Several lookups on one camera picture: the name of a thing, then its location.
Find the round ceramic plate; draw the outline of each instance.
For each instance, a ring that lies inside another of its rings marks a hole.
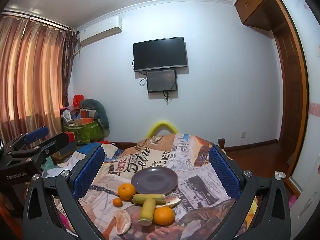
[[[140,194],[167,194],[178,185],[178,176],[169,168],[149,167],[134,174],[131,184]]]

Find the air conditioner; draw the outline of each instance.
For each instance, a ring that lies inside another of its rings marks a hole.
[[[122,32],[121,18],[114,16],[94,23],[80,32],[81,46]]]

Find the curtain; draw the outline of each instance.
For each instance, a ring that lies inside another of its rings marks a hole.
[[[68,87],[70,84],[71,71],[73,65],[73,55],[77,45],[77,29],[70,27],[66,34],[66,40],[63,48],[62,59],[62,104],[63,106],[69,106],[68,101]]]
[[[0,137],[8,142],[42,126],[62,131],[61,66],[66,32],[0,16]]]

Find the yellow foam tube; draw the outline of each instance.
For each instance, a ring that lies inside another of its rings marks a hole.
[[[150,131],[149,131],[148,134],[147,134],[146,139],[154,136],[154,135],[155,135],[154,133],[156,132],[156,130],[157,130],[158,128],[160,128],[161,126],[166,126],[167,128],[169,128],[169,130],[171,131],[171,133],[179,133],[179,131],[177,130],[177,128],[175,128],[172,123],[170,123],[170,122],[168,122],[168,121],[159,121],[159,122],[157,122],[157,123],[150,129]]]

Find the screw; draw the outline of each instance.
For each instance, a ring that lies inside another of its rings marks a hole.
[[[244,171],[244,174],[245,174],[247,177],[251,177],[251,176],[252,176],[252,171],[246,170],[246,171]]]
[[[280,174],[276,173],[276,174],[275,174],[275,179],[276,179],[276,180],[281,180],[281,179],[282,179],[282,177],[281,177],[281,175],[280,175]]]
[[[37,179],[39,179],[39,178],[40,178],[40,175],[39,175],[39,174],[35,174],[35,175],[32,176],[32,179],[33,179],[33,180],[37,180]]]
[[[68,171],[68,170],[64,170],[63,172],[61,172],[61,176],[62,177],[66,177],[66,176],[68,176],[70,174],[70,171]]]

